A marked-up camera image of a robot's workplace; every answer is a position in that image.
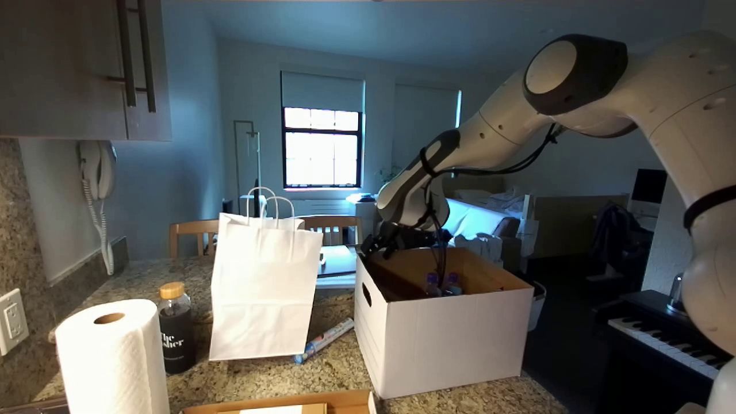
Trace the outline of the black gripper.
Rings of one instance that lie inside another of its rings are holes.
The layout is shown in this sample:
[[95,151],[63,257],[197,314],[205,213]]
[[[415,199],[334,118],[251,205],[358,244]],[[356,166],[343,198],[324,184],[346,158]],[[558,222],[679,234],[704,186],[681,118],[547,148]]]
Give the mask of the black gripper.
[[396,251],[439,245],[450,240],[449,230],[417,230],[408,226],[380,222],[358,245],[361,257],[380,253],[392,257]]

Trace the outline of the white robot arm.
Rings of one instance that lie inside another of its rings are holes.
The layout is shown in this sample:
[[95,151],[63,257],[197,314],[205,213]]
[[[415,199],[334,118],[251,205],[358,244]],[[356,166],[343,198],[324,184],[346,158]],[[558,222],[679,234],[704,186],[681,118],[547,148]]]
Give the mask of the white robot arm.
[[715,30],[643,53],[617,40],[563,35],[509,76],[459,127],[432,138],[378,192],[393,228],[434,228],[447,173],[499,173],[540,129],[618,138],[642,130],[686,205],[693,237],[683,305],[722,352],[736,353],[736,41]]

